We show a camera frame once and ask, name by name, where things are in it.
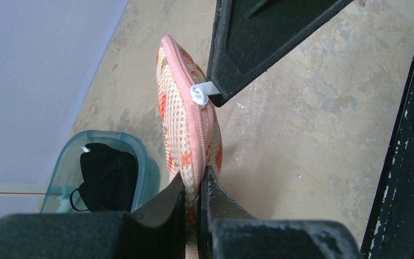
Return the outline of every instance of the white wall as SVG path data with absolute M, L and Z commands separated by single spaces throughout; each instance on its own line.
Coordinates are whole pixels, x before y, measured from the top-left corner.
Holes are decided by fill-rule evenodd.
M 0 1 L 0 183 L 47 184 L 126 4 Z M 37 202 L 0 196 L 0 217 Z

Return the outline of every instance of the red line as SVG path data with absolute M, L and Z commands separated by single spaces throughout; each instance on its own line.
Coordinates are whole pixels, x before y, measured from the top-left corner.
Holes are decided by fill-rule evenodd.
M 46 195 L 47 193 L 13 193 L 13 192 L 0 192 L 0 194 L 39 194 Z M 62 193 L 48 193 L 50 195 L 62 195 Z

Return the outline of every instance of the black foam piece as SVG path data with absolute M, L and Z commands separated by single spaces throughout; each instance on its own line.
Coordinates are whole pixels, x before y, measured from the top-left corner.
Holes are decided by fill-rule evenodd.
M 134 212 L 15 214 L 0 219 L 0 259 L 185 258 L 180 174 Z
M 351 0 L 218 0 L 207 81 L 220 107 Z

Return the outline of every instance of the mask ear loop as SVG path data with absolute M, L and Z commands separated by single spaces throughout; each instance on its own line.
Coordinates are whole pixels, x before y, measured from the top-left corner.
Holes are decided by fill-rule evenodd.
M 73 210 L 75 210 L 76 212 L 88 212 L 88 211 L 89 211 L 89 209 L 83 209 L 83 210 L 80 210 L 80 209 L 78 209 L 78 208 L 76 208 L 76 207 L 75 207 L 74 202 L 72 201 L 72 197 L 73 197 L 73 195 L 74 195 L 74 193 L 75 193 L 76 191 L 78 192 L 78 188 L 77 188 L 77 189 L 75 189 L 74 191 L 72 191 L 72 192 L 71 192 L 71 196 L 69 197 L 69 201 L 71 202 L 71 207 L 72 207 L 72 209 L 73 209 Z

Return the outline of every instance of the pink mesh pouch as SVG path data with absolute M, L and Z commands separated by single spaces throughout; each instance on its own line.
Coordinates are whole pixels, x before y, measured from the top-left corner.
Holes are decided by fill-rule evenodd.
M 180 172 L 185 185 L 187 258 L 197 258 L 195 199 L 205 167 L 218 174 L 222 164 L 220 129 L 211 102 L 196 104 L 190 88 L 205 81 L 201 68 L 170 36 L 156 55 L 158 103 L 163 124 L 169 181 Z

